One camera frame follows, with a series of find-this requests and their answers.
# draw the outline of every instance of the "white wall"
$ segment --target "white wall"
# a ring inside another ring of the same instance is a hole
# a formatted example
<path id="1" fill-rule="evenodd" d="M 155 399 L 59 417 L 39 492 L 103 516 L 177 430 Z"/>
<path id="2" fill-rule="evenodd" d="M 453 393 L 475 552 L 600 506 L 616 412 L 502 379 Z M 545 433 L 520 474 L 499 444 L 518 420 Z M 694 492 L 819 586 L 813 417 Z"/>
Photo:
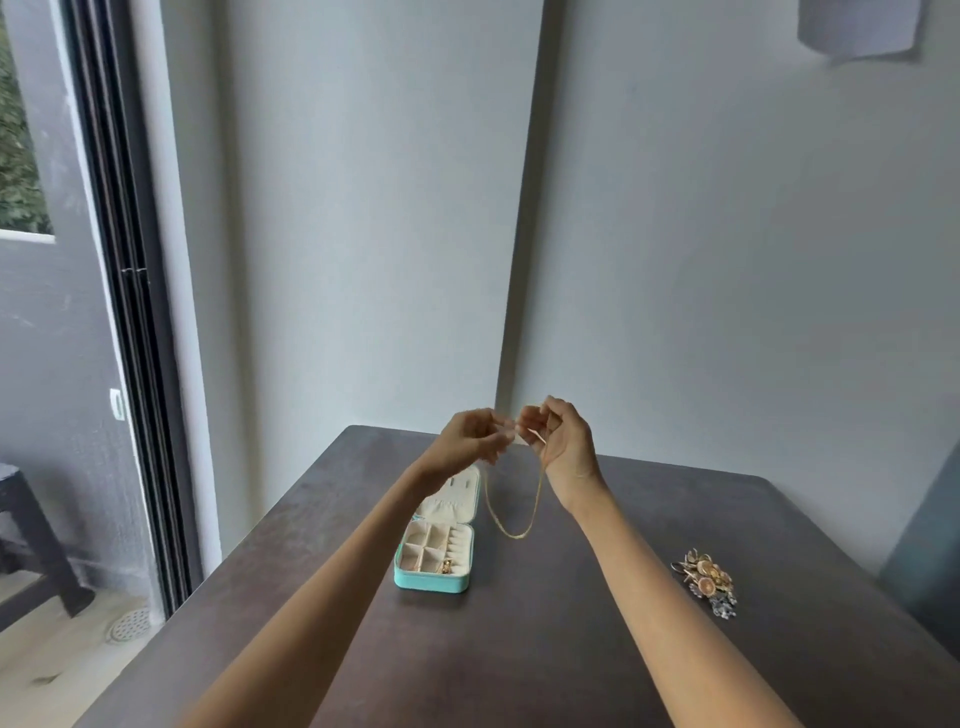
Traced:
<path id="1" fill-rule="evenodd" d="M 796 0 L 567 23 L 514 402 L 770 478 L 876 570 L 960 437 L 960 4 L 831 66 Z"/>
<path id="2" fill-rule="evenodd" d="M 252 455 L 492 404 L 541 2 L 233 2 Z"/>
<path id="3" fill-rule="evenodd" d="M 204 571 L 253 526 L 210 0 L 133 0 Z"/>

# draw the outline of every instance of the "tiled floor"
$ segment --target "tiled floor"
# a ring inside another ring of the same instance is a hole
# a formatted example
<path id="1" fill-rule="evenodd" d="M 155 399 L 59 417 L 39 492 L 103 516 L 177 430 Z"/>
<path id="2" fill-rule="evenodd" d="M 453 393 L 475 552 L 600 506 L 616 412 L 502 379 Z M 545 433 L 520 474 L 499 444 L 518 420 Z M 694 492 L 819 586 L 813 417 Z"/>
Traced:
<path id="1" fill-rule="evenodd" d="M 36 579 L 0 574 L 0 601 Z M 0 632 L 0 723 L 4 728 L 70 728 L 154 635 L 108 640 L 113 623 L 144 606 L 142 597 L 100 591 L 71 619 L 50 599 Z"/>

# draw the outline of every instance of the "jewelry box lid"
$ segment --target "jewelry box lid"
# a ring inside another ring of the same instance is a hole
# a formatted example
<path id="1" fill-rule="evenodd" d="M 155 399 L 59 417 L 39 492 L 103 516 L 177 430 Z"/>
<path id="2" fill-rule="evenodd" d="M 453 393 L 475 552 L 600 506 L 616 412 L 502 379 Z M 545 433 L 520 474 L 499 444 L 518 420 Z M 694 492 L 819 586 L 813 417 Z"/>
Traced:
<path id="1" fill-rule="evenodd" d="M 480 484 L 480 469 L 471 465 L 425 498 L 414 517 L 436 523 L 470 523 L 477 515 Z"/>

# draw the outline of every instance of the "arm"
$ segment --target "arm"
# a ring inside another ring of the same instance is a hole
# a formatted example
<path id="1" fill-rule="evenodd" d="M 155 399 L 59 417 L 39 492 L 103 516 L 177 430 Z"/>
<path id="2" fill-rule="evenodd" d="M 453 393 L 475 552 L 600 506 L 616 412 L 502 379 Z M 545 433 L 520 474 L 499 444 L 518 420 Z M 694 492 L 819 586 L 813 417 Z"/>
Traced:
<path id="1" fill-rule="evenodd" d="M 674 724 L 801 725 L 627 523 L 573 405 L 548 397 L 540 408 L 524 407 L 517 431 L 587 536 Z"/>
<path id="2" fill-rule="evenodd" d="M 492 410 L 454 415 L 340 548 L 280 608 L 184 717 L 180 728 L 307 726 L 420 502 L 513 440 Z"/>

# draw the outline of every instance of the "left hand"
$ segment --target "left hand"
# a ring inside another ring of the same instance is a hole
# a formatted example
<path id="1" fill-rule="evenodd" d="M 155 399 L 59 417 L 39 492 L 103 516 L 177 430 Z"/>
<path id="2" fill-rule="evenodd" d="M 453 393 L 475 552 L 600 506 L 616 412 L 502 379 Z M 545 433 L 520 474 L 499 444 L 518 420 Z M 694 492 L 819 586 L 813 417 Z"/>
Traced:
<path id="1" fill-rule="evenodd" d="M 513 423 L 492 409 L 458 412 L 414 465 L 443 485 L 449 477 L 477 460 L 493 465 L 514 441 L 514 435 Z"/>

